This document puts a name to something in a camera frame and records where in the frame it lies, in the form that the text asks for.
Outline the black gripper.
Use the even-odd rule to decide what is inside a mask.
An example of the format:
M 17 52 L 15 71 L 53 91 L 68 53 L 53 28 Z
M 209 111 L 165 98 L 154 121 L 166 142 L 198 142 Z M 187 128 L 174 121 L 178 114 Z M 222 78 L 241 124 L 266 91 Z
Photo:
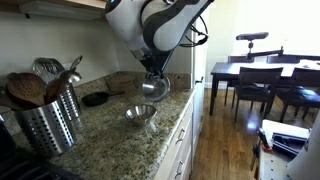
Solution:
M 141 64 L 145 67 L 147 73 L 146 79 L 163 79 L 163 71 L 166 68 L 173 51 L 154 51 L 151 55 L 145 56 Z

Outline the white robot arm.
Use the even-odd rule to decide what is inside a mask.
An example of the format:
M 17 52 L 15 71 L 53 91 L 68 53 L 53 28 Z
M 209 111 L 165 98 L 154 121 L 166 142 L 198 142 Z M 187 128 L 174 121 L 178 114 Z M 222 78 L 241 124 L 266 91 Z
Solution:
M 174 49 L 214 0 L 106 0 L 105 17 L 145 67 L 147 79 L 162 79 Z

